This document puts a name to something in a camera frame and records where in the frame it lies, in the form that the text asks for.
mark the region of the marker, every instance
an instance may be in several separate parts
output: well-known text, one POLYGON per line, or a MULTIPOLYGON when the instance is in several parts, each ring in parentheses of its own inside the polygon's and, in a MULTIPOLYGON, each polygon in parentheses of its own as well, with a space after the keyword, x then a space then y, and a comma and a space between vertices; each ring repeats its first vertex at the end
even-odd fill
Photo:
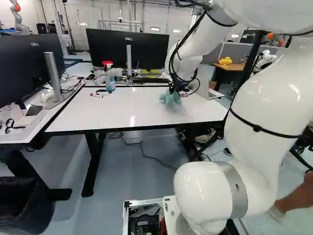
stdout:
POLYGON ((90 96, 97 97, 97 98, 103 98, 103 95, 93 94, 93 93, 91 93, 90 96))

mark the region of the yellow rubber duck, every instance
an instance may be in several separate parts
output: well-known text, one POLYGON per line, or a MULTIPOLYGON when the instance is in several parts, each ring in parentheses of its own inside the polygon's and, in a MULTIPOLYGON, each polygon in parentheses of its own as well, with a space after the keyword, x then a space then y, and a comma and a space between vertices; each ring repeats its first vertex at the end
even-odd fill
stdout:
POLYGON ((233 61, 231 60, 231 58, 230 57, 225 57, 224 59, 220 59, 219 60, 219 64, 220 65, 230 65, 230 64, 232 64, 233 63, 233 61))

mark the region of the phone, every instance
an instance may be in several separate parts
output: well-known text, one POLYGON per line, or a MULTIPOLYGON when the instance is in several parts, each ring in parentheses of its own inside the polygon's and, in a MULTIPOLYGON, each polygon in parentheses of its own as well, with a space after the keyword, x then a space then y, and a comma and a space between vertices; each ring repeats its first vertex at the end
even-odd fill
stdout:
POLYGON ((42 109, 43 109, 43 106, 37 106, 37 105, 30 106, 25 116, 36 116, 38 113, 41 112, 42 109))

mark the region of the dell logo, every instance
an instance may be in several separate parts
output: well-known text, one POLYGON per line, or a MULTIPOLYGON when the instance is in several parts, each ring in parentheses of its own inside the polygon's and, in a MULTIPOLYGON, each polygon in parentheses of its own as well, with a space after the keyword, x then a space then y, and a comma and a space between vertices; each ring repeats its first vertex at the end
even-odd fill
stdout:
POLYGON ((32 47, 39 47, 39 43, 30 43, 32 47))

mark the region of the green cloth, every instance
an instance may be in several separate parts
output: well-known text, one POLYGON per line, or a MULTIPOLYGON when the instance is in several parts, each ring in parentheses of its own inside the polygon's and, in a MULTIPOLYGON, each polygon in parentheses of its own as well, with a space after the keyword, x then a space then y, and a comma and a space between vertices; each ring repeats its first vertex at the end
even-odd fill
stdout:
POLYGON ((160 95, 160 100, 164 101, 164 104, 167 106, 173 104, 181 104, 180 95, 177 91, 174 91, 173 94, 170 94, 170 91, 167 90, 165 94, 160 95))

